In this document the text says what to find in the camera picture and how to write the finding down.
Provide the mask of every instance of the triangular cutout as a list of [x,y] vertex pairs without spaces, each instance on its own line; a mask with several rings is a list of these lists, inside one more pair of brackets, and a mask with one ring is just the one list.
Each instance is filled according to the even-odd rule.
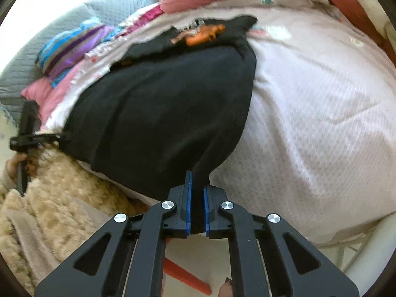
[[283,235],[292,255],[294,265],[300,275],[304,275],[320,267],[319,261],[311,255],[290,233]]
[[75,262],[74,269],[90,276],[96,275],[110,239],[111,234],[106,233],[90,250]]

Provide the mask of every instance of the striped cloth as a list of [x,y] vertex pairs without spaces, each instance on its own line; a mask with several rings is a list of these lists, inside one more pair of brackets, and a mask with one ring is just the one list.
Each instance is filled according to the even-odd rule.
[[114,27],[105,25],[97,17],[86,20],[80,27],[61,32],[49,40],[38,53],[36,65],[54,80],[55,87],[86,52],[100,44],[113,30]]

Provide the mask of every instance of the folded black garment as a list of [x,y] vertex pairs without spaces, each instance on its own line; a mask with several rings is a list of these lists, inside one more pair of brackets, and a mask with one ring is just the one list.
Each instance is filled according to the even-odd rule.
[[186,170],[204,184],[245,126],[256,68],[246,32],[256,21],[199,19],[225,31],[191,47],[171,42],[176,28],[133,45],[81,94],[60,149],[157,200],[183,184]]

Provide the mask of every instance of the white blanket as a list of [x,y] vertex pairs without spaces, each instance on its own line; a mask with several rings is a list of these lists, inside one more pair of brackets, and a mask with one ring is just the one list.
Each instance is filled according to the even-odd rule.
[[132,43],[196,18],[240,14],[258,18],[248,33],[257,56],[251,106],[211,182],[317,243],[396,211],[396,70],[328,0],[228,0],[163,15],[87,54],[46,127],[62,129],[81,92]]

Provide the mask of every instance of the metal pivot bolt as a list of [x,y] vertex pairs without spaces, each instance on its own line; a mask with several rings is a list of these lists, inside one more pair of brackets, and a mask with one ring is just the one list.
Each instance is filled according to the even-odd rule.
[[272,213],[268,216],[268,221],[272,223],[278,223],[280,221],[280,216],[275,213]]
[[232,202],[230,202],[230,201],[224,201],[224,202],[221,204],[221,207],[222,207],[224,210],[231,210],[231,209],[234,207],[234,204],[233,204]]
[[126,214],[123,213],[119,213],[114,217],[114,221],[117,223],[123,223],[124,221],[126,221],[127,216]]
[[175,206],[175,204],[172,201],[164,201],[162,202],[161,205],[164,209],[169,210]]

